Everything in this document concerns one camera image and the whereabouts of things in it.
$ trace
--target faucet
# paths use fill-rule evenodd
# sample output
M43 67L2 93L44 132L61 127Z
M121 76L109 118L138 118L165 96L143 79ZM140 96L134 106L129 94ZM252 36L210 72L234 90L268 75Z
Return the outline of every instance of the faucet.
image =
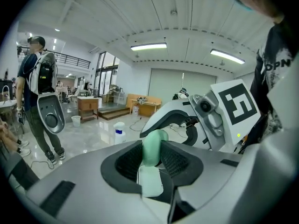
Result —
M5 87L8 88L8 93L9 93L9 87L8 87L7 85L4 85L3 88L2 88L2 96L3 96L3 91L4 91L4 88L5 88ZM9 101L11 102L9 96L8 96L8 95L4 95L4 102L3 102L3 104L5 104L5 102L6 102L7 100L9 100Z

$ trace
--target rectangular light fixture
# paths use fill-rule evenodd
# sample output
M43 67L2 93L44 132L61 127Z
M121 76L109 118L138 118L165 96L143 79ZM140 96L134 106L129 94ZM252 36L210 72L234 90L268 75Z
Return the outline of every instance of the rectangular light fixture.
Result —
M212 50L211 50L211 54L212 54L212 55L216 55L216 56L221 56L221 57L226 58L226 59L228 59L228 60L237 62L237 63L239 63L239 64L244 64L244 63L245 63L244 60L242 60L242 59L240 59L240 58L238 58L238 57L232 56L232 55L230 55L230 54L228 54L228 53L225 53L225 52L223 52L223 51L220 51L220 50L212 49Z
M139 46L132 46L132 50L146 50L146 49L159 49L167 48L166 43L153 43L153 44L144 44Z

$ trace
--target shoe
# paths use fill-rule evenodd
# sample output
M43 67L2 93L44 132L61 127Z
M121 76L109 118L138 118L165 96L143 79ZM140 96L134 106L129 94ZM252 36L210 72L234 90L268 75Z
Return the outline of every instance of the shoe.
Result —
M54 154L51 151L48 151L46 153L46 157L48 158L48 160L50 160L50 162L55 165L57 164L57 161L55 160Z
M65 159L65 150L63 147L61 149L62 149L62 152L60 154L58 154L58 156L59 156L60 160L63 160L63 159Z
M27 140L21 140L21 144L19 144L19 148L26 147L29 144L29 141Z
M27 149L27 148L20 148L20 156L21 156L22 158L28 156L30 153L31 153L31 150L30 150L30 149Z

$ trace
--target black metal railing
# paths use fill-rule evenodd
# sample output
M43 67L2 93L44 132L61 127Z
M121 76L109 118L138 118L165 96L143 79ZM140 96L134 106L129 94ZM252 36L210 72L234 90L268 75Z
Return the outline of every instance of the black metal railing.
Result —
M22 50L17 48L17 54L19 58L25 58L25 56L30 54L30 50L29 47L21 47ZM58 53L55 51L48 51L48 52L52 52L54 53L55 57L56 57L56 62L60 62L60 63L65 63L65 64L69 64L69 65L75 65L75 66L79 66L79 67L83 67L83 68L89 68L90 62L84 59L80 59L74 56L69 56L66 54L62 54L62 53Z

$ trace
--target stair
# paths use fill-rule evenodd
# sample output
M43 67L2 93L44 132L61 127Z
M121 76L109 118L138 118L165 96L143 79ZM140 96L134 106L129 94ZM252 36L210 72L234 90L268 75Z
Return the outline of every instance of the stair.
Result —
M126 114L130 113L130 108L121 108L117 110L106 110L99 112L99 116L102 117L105 120L111 120L118 118L120 116L124 116Z

